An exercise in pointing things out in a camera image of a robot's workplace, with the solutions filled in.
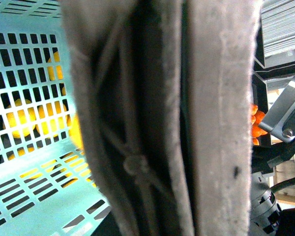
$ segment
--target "orange fruit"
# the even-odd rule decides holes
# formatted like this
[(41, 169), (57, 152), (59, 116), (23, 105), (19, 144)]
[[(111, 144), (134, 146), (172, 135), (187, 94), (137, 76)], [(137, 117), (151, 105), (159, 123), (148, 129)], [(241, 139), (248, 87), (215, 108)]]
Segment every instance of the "orange fruit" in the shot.
[(261, 121), (263, 120), (263, 118), (265, 117), (265, 113), (262, 112), (262, 111), (257, 111), (256, 114), (255, 114), (255, 117), (256, 117), (256, 124), (260, 124)]
[(251, 124), (254, 124), (256, 122), (256, 117), (255, 116), (251, 116)]
[(254, 116), (258, 110), (258, 106), (255, 104), (251, 104), (251, 115)]
[(253, 142), (254, 145), (259, 146), (259, 140), (258, 139), (252, 138), (252, 142)]
[(262, 129), (258, 127), (258, 124), (252, 125), (251, 136), (254, 138), (260, 137), (262, 134)]

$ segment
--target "cord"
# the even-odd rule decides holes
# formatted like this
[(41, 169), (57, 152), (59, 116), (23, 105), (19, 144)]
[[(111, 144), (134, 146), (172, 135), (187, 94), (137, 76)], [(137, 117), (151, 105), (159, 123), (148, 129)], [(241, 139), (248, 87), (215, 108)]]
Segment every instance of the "cord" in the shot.
[(286, 181), (283, 181), (281, 183), (278, 183), (274, 186), (271, 187), (271, 191), (273, 193), (276, 193), (284, 188), (287, 188), (287, 187), (291, 187), (291, 186), (294, 186), (295, 185), (295, 178), (291, 178), (291, 179), (288, 179)]
[(287, 65), (287, 66), (283, 66), (283, 67), (279, 67), (279, 68), (274, 68), (274, 69), (271, 69), (271, 70), (264, 70), (264, 71), (262, 71), (262, 70), (260, 70), (260, 71), (255, 71), (255, 72), (262, 72), (262, 73), (268, 73), (268, 72), (271, 72), (271, 71), (273, 71), (273, 70), (280, 70), (280, 69), (283, 69), (283, 68), (287, 68), (287, 67), (291, 67), (291, 66), (294, 66), (295, 64), (292, 64), (292, 65)]

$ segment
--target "perforated crate wall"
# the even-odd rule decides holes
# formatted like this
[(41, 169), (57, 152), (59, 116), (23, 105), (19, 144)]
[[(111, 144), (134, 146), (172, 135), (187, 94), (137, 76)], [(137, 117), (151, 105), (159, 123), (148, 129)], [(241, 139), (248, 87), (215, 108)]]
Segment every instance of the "perforated crate wall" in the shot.
[[(66, 120), (75, 106), (59, 17), (56, 1), (0, 1), (0, 236), (90, 235), (111, 209), (94, 184), (84, 153), (69, 138)], [(41, 117), (39, 107), (53, 115)], [(16, 119), (11, 127), (11, 114), (18, 117), (20, 111), (27, 122)], [(43, 122), (49, 129), (45, 134)], [(29, 134), (23, 134), (24, 128)]]

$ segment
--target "black cable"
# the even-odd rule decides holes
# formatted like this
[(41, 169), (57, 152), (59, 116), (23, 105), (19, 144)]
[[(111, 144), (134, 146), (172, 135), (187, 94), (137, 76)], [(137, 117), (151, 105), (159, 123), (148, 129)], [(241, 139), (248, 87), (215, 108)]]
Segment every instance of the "black cable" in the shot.
[(284, 188), (287, 188), (287, 187), (291, 187), (291, 186), (294, 186), (295, 185), (295, 178), (291, 178), (291, 179), (288, 179), (286, 181), (283, 181), (281, 183), (278, 183), (274, 186), (271, 187), (271, 191), (273, 193), (276, 193)]

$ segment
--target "bolt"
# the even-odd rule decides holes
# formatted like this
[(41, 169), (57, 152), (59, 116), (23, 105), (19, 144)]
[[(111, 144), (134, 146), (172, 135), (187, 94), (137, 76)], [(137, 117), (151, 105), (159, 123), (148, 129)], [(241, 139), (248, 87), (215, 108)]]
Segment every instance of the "bolt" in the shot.
[(285, 130), (283, 130), (282, 135), (285, 138), (291, 138), (293, 136), (293, 131), (289, 128), (286, 128)]

